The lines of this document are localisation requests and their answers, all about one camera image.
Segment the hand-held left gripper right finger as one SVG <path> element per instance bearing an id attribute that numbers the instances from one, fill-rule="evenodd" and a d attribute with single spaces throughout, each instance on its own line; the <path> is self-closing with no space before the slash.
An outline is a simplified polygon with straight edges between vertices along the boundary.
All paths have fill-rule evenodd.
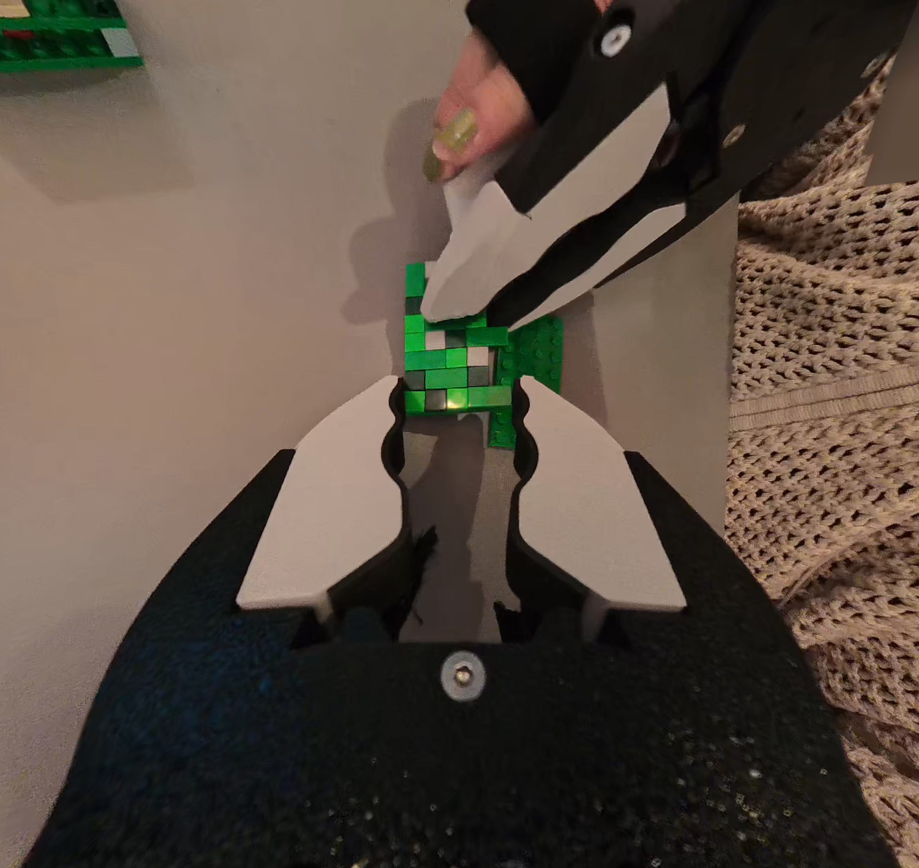
<path id="1" fill-rule="evenodd" d="M 626 452 L 532 376 L 512 388 L 516 433 L 506 579 L 523 621 L 570 611 L 583 637 L 610 612 L 681 613 L 684 591 Z"/>

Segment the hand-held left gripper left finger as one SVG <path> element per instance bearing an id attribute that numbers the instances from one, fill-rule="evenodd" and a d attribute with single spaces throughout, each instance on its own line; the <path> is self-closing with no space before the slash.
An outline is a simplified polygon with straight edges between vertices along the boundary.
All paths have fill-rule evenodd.
<path id="1" fill-rule="evenodd" d="M 298 442 L 236 595 L 241 609 L 301 608 L 327 623 L 408 598 L 403 396 L 401 378 L 381 378 Z"/>

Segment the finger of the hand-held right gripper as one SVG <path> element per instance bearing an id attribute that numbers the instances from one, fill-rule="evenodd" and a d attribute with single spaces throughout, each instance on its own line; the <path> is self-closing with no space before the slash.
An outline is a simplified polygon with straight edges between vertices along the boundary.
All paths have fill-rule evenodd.
<path id="1" fill-rule="evenodd" d="M 675 186 L 636 186 L 564 232 L 488 306 L 488 324 L 517 329 L 590 291 L 671 231 L 686 215 Z"/>
<path id="2" fill-rule="evenodd" d="M 527 215 L 515 210 L 496 180 L 484 185 L 432 269 L 423 316 L 437 323 L 483 311 L 564 231 L 637 185 L 670 121 L 667 86 L 660 84 Z"/>

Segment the green mosaic lego plate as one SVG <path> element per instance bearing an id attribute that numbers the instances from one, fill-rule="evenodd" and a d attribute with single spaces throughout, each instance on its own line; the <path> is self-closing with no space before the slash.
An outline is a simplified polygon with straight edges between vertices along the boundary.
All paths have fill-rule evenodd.
<path id="1" fill-rule="evenodd" d="M 497 380 L 494 363 L 509 341 L 504 326 L 483 313 L 433 323 L 421 312 L 431 274 L 409 263 L 404 274 L 403 380 L 405 412 L 413 416 L 507 410 L 512 384 Z"/>

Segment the person's right hand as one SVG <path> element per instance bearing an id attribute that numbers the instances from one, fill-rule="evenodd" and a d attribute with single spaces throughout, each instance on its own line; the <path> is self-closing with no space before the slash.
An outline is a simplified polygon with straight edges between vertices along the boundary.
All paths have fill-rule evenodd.
<path id="1" fill-rule="evenodd" d="M 542 124 L 614 0 L 470 0 L 470 33 L 441 94 L 424 175 L 445 183 Z"/>

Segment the green lego frame build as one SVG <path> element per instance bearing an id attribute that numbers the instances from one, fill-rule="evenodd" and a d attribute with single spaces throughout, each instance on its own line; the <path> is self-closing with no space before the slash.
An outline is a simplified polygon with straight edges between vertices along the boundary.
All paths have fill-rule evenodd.
<path id="1" fill-rule="evenodd" d="M 1 0 L 1 72 L 141 68 L 116 0 Z"/>

